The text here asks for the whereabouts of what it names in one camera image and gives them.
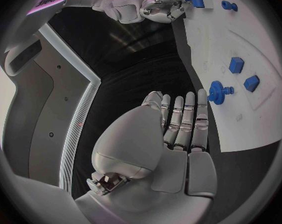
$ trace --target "pink light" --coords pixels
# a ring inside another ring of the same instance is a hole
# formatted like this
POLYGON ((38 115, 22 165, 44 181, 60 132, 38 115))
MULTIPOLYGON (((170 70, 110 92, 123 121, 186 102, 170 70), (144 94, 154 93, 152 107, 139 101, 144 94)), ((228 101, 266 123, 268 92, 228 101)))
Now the pink light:
POLYGON ((27 15, 29 15, 29 14, 31 14, 31 13, 34 13, 34 12, 36 12, 36 11, 40 11, 40 10, 45 9, 45 8, 47 8, 47 7, 56 5, 56 4, 58 4, 58 3, 62 2, 62 1, 65 1, 65 0, 54 0, 54 1, 52 1, 52 2, 48 2, 48 3, 46 3, 46 4, 40 5, 40 6, 38 6, 38 7, 33 8, 30 12, 27 13, 27 15))

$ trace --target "blue gear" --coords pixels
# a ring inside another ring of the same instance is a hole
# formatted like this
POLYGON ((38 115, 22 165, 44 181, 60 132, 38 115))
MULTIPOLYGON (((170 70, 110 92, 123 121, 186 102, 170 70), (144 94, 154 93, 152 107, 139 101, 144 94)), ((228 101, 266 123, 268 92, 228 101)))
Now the blue gear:
POLYGON ((233 93, 233 87, 224 88, 219 81, 213 81, 209 89, 208 101, 213 101, 216 105, 221 105, 225 101, 225 95, 233 93))

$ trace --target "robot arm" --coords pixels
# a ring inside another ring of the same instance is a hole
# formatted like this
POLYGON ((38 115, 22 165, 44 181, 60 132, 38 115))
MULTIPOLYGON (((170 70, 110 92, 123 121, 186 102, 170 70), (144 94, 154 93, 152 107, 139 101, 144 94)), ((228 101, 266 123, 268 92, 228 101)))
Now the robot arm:
POLYGON ((123 24, 141 22, 145 18, 171 23, 184 13, 188 3, 185 0, 67 0, 63 7, 67 6, 92 7, 123 24))

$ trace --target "dark floor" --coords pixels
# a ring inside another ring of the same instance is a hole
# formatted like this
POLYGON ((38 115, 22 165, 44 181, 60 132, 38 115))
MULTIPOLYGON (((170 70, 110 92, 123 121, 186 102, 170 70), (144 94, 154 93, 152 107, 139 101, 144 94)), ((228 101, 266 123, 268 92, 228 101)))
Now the dark floor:
MULTIPOLYGON (((190 63, 182 17, 173 27, 148 20, 123 25, 89 8, 66 8, 50 24, 102 78, 78 144, 72 188, 77 198, 89 190, 86 179, 94 171, 94 144, 114 120, 139 106, 153 90, 169 94, 173 105, 176 96, 195 92, 201 84, 190 63)), ((210 107, 208 142, 218 175, 218 193, 205 223, 215 224, 257 188, 278 143, 221 153, 210 107)))

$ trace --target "robotic forearm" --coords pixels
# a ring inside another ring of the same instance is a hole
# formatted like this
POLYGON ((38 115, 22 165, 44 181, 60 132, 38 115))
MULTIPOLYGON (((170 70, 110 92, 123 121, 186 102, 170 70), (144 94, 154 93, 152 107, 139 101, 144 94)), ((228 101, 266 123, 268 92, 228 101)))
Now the robotic forearm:
POLYGON ((67 6, 92 7, 123 24, 141 22, 145 18, 171 23, 184 13, 188 3, 185 0, 67 0, 63 7, 67 6))

